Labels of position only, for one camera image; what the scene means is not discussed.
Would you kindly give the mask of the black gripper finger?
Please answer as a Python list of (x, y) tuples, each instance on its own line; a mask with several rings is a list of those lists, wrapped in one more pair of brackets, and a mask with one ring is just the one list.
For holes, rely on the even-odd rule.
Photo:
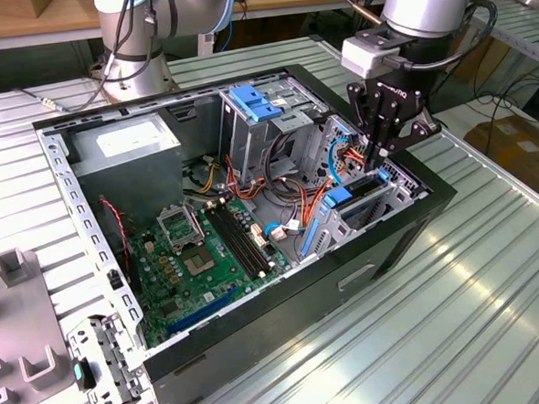
[(388, 156), (440, 132), (440, 124), (433, 119), (427, 108), (406, 122), (399, 117), (383, 119), (375, 136), (376, 166), (380, 167)]
[(346, 88), (355, 124), (367, 139), (366, 167), (379, 167), (383, 162), (380, 154), (381, 147), (378, 145), (381, 134), (379, 116), (382, 104), (381, 90), (372, 81), (368, 82), (368, 86), (350, 82)]

